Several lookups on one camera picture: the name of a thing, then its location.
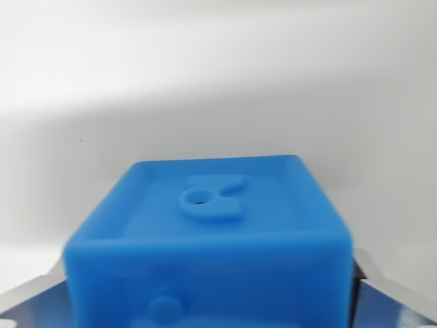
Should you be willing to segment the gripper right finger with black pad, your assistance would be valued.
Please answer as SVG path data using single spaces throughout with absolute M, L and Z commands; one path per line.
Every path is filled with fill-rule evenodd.
M 369 254 L 354 250 L 350 327 L 435 327 L 436 303 L 386 278 Z

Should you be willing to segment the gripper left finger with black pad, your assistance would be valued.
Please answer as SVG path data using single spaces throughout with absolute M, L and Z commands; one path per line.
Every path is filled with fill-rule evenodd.
M 1 294 L 2 327 L 76 327 L 66 285 L 64 264 L 59 259 L 45 275 Z

